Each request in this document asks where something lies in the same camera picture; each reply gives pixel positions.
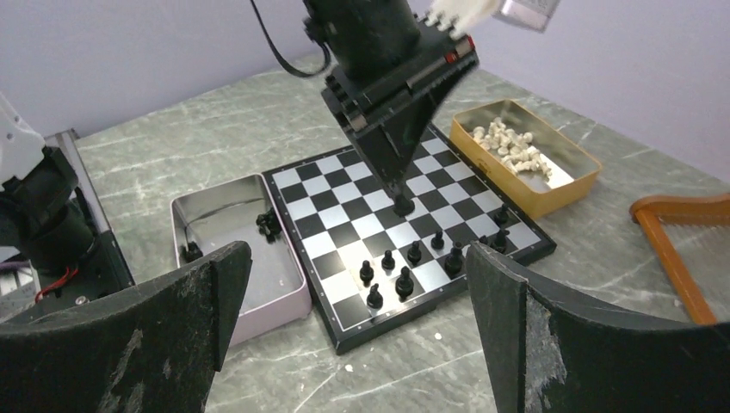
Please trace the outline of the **black chess piece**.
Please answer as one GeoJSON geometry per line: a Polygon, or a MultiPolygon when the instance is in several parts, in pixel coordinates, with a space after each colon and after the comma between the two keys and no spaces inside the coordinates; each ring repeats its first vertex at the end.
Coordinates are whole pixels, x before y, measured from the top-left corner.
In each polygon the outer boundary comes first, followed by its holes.
{"type": "Polygon", "coordinates": [[[391,250],[385,250],[384,255],[380,261],[380,266],[385,271],[393,271],[395,268],[395,260],[393,258],[393,252],[391,250]]]}
{"type": "Polygon", "coordinates": [[[510,209],[507,204],[503,204],[493,215],[493,221],[499,227],[507,224],[510,220],[510,209]]]}
{"type": "Polygon", "coordinates": [[[496,250],[498,253],[503,254],[508,247],[507,237],[509,234],[510,232],[508,230],[500,228],[491,241],[491,248],[493,250],[496,250]]]}
{"type": "Polygon", "coordinates": [[[433,250],[443,250],[445,241],[443,239],[444,233],[442,230],[437,231],[430,240],[430,247],[433,250]]]}
{"type": "Polygon", "coordinates": [[[416,266],[422,261],[422,257],[423,257],[423,254],[420,249],[420,242],[418,240],[413,241],[411,243],[410,248],[407,250],[407,254],[406,254],[407,261],[411,265],[416,266]]]}
{"type": "Polygon", "coordinates": [[[374,278],[374,269],[371,266],[371,261],[364,260],[359,270],[359,277],[362,284],[368,287],[374,278]]]}

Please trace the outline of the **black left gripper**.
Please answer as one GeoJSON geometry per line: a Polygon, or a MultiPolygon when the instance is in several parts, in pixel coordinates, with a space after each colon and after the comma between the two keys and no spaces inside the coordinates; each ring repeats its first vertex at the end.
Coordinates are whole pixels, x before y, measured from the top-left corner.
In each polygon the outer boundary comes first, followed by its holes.
{"type": "Polygon", "coordinates": [[[335,59],[323,99],[387,195],[404,194],[433,118],[479,56],[468,34],[406,1],[307,1],[306,32],[335,59]]]}

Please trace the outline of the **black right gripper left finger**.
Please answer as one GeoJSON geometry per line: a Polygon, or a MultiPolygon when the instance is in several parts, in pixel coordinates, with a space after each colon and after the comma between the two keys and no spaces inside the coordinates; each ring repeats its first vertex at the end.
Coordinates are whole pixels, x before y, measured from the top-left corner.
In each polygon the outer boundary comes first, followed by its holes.
{"type": "Polygon", "coordinates": [[[217,252],[88,304],[1,326],[4,412],[202,412],[240,302],[217,252]]]}

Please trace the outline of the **black piece board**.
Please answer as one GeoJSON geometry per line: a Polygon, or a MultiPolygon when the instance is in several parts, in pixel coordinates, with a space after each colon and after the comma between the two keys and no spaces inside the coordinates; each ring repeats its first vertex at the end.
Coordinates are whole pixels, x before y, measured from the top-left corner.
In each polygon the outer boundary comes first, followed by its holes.
{"type": "Polygon", "coordinates": [[[404,194],[398,194],[393,199],[393,212],[398,217],[404,218],[412,214],[414,210],[415,202],[404,194]]]}

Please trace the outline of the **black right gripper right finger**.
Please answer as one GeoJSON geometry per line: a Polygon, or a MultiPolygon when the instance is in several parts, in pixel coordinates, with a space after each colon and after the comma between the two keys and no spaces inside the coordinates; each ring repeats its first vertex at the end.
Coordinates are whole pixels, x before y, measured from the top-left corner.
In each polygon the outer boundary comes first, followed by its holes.
{"type": "Polygon", "coordinates": [[[728,323],[625,309],[482,243],[465,268],[498,411],[728,411],[728,323]]]}

